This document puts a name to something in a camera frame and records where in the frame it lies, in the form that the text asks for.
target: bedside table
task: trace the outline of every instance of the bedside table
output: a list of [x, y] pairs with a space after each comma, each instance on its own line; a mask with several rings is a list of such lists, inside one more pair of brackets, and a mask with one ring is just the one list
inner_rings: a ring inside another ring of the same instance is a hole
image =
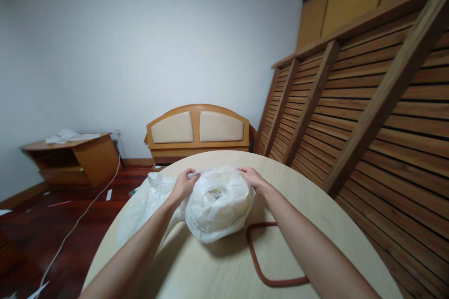
[[49, 185], [97, 187], [117, 170], [118, 154], [110, 134], [65, 144], [46, 144], [43, 140], [20, 149], [33, 159]]

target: white plastic bag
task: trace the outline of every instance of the white plastic bag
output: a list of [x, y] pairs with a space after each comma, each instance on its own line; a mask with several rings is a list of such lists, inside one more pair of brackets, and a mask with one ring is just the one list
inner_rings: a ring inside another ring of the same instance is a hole
[[[167, 178], [156, 172], [148, 173], [148, 178], [133, 195], [123, 214], [118, 230], [119, 247], [122, 247], [159, 209], [172, 192], [175, 182], [174, 178]], [[176, 208], [159, 247], [164, 243], [172, 227], [184, 220], [186, 202], [184, 200]]]
[[197, 173], [201, 177], [195, 183], [185, 215], [193, 236], [212, 243], [241, 230], [255, 195], [241, 172], [222, 167]]
[[[201, 173], [190, 198], [175, 210], [162, 246], [172, 227], [185, 219], [192, 234], [203, 243], [212, 243], [241, 230], [251, 209], [255, 191], [236, 168], [222, 167]], [[122, 247], [158, 210], [173, 190], [176, 180], [151, 172], [129, 201], [118, 230]]]

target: white cable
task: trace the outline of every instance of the white cable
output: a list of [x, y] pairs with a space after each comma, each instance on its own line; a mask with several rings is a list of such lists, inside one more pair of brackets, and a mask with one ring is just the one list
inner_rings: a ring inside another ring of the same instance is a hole
[[[120, 135], [119, 135], [119, 134], [117, 134], [117, 135], [118, 135], [118, 140], [122, 143], [122, 146], [123, 146], [123, 148], [124, 148], [124, 144], [123, 144], [123, 142], [122, 142], [122, 139], [120, 138]], [[111, 182], [109, 182], [108, 185], [107, 185], [106, 187], [104, 187], [104, 189], [103, 189], [101, 192], [98, 193], [97, 197], [90, 203], [90, 205], [87, 207], [86, 211], [80, 216], [80, 218], [77, 219], [77, 221], [76, 221], [76, 223], [75, 223], [75, 226], [72, 228], [72, 230], [70, 230], [70, 232], [67, 234], [67, 236], [62, 240], [62, 243], [61, 243], [61, 246], [59, 247], [58, 252], [55, 254], [55, 256], [53, 257], [53, 260], [51, 261], [50, 265], [48, 265], [47, 270], [45, 270], [45, 273], [43, 274], [43, 277], [42, 277], [42, 280], [41, 280], [41, 283], [40, 283], [39, 287], [41, 287], [41, 286], [43, 285], [43, 282], [45, 281], [45, 277], [47, 276], [48, 271], [50, 270], [51, 266], [52, 266], [53, 263], [55, 262], [55, 260], [56, 260], [56, 258], [58, 257], [59, 253], [61, 252], [62, 247], [64, 246], [65, 240], [66, 240], [66, 239], [70, 236], [70, 234], [75, 230], [76, 226], [78, 225], [78, 223], [80, 222], [80, 220], [83, 218], [83, 216], [87, 214], [87, 212], [88, 212], [89, 209], [90, 209], [90, 206], [91, 206], [92, 204], [94, 204], [95, 201], [97, 201], [98, 197], [99, 197], [99, 196], [100, 196], [100, 195], [101, 195], [101, 194], [102, 194], [102, 193], [109, 187], [109, 185], [110, 185], [110, 184], [115, 180], [115, 178], [117, 177], [118, 169], [120, 168], [120, 156], [121, 156], [120, 149], [119, 149], [119, 146], [118, 146], [118, 145], [117, 145], [117, 149], [118, 149], [118, 165], [117, 165], [117, 171], [116, 171], [116, 174], [115, 174], [114, 177], [112, 178]]]

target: round table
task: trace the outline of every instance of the round table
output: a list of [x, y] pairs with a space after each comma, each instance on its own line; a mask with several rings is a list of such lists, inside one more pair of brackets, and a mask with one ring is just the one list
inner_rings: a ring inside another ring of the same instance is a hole
[[[290, 167], [257, 154], [217, 150], [182, 159], [161, 174], [176, 178], [189, 167], [210, 169], [222, 166], [254, 167], [337, 245], [382, 298], [402, 298], [392, 276], [362, 231], [332, 198]], [[118, 251], [117, 232], [128, 204], [105, 234], [83, 289]], [[258, 196], [246, 226], [273, 220], [263, 198]], [[252, 240], [262, 272], [269, 279], [304, 275], [279, 228], [255, 229]], [[310, 284], [288, 288], [270, 288], [263, 284], [255, 271], [244, 230], [206, 245], [191, 235], [184, 222], [179, 223], [148, 265], [139, 287], [139, 298], [319, 298]]]

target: headboard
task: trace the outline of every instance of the headboard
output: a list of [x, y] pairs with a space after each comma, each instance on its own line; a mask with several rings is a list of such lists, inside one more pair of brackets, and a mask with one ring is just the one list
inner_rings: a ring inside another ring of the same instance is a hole
[[168, 164], [210, 150], [248, 152], [250, 124], [241, 115], [210, 104], [170, 110], [150, 122], [145, 142], [157, 164]]

